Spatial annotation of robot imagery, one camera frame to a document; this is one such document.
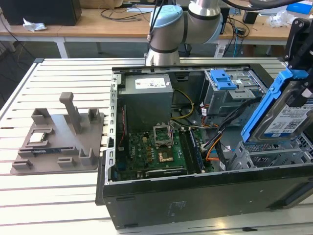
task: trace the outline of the blue drive bracket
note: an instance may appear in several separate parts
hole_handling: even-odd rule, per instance
[[[288,68],[278,74],[259,106],[253,112],[251,118],[241,131],[241,136],[244,142],[248,142],[252,129],[261,119],[262,115],[268,111],[271,103],[279,98],[282,93],[280,89],[283,84],[289,79],[306,79],[308,75],[309,74],[305,70],[289,70]]]
[[[235,90],[237,88],[224,70],[211,70],[211,77],[219,90]]]

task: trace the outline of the motherboard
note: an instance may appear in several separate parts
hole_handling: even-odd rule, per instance
[[[195,149],[199,150],[203,143],[201,132],[199,129],[194,129],[192,133]],[[184,143],[182,136],[189,138],[190,135],[182,130],[170,130],[170,135],[168,135],[164,128],[160,128],[157,135],[153,131],[129,133],[126,144],[128,150],[126,147],[121,147],[117,158],[119,180],[136,180],[194,172],[194,168],[198,168],[199,161],[202,163],[202,159],[191,159],[193,152],[187,147],[188,144]],[[168,140],[171,141],[171,146],[168,144],[158,146],[155,143]]]

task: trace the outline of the green circuit board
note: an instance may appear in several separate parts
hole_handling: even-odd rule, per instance
[[[193,131],[197,147],[203,143],[201,131]],[[168,140],[167,132],[158,132],[157,140]],[[129,133],[128,154],[117,159],[119,180],[140,179],[138,172],[156,169],[187,168],[179,140],[178,130],[173,130],[172,147],[155,147],[153,131]]]

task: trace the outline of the metal case frame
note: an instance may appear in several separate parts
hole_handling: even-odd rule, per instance
[[[290,208],[313,193],[313,164],[288,165],[239,171],[164,177],[133,182],[108,182],[110,166],[115,162],[115,121],[118,81],[124,73],[193,71],[204,67],[237,65],[199,65],[176,67],[116,68],[112,76],[108,147],[99,165],[97,204],[107,206],[117,229],[208,219],[243,213]],[[257,64],[249,66],[266,87],[272,77]]]

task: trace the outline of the power supply label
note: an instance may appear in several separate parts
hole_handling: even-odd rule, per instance
[[[307,119],[307,112],[313,109],[313,104],[306,103],[302,107],[285,107],[277,115],[264,135],[267,137],[288,136]]]
[[[164,78],[140,78],[135,80],[136,89],[165,88]]]

